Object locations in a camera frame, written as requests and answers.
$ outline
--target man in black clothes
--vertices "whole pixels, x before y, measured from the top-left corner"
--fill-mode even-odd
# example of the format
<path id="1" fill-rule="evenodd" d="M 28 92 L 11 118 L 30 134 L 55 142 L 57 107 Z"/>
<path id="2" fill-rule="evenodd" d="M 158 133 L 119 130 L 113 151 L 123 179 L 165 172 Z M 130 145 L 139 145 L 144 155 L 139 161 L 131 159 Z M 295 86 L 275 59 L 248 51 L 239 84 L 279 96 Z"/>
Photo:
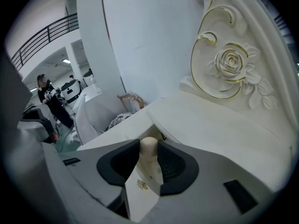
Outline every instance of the man in black clothes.
<path id="1" fill-rule="evenodd" d="M 68 112 L 61 106 L 61 103 L 54 95 L 50 101 L 45 98 L 45 92 L 51 92 L 54 88 L 50 85 L 50 81 L 44 77 L 44 74 L 39 75 L 37 77 L 37 85 L 38 85 L 38 97 L 43 104 L 46 104 L 52 114 L 60 120 L 65 126 L 71 129 L 74 125 L 74 121 L 70 118 Z"/>

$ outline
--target white pillar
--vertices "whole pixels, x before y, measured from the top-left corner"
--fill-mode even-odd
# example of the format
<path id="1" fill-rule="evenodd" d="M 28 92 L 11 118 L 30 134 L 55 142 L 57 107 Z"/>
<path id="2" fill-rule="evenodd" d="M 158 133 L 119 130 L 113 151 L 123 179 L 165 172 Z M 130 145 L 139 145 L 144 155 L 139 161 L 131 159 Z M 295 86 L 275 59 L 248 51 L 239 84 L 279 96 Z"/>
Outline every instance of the white pillar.
<path id="1" fill-rule="evenodd" d="M 82 76 L 82 73 L 81 73 L 81 70 L 78 66 L 78 62 L 77 62 L 77 59 L 76 59 L 76 56 L 75 56 L 75 53 L 74 53 L 74 49 L 72 47 L 71 44 L 67 44 L 65 46 L 65 49 L 66 49 L 66 53 L 67 53 L 67 56 L 71 62 L 71 68 L 74 72 L 74 78 L 79 80 L 81 82 L 82 85 L 84 85 L 84 81 L 83 81 L 83 76 Z"/>

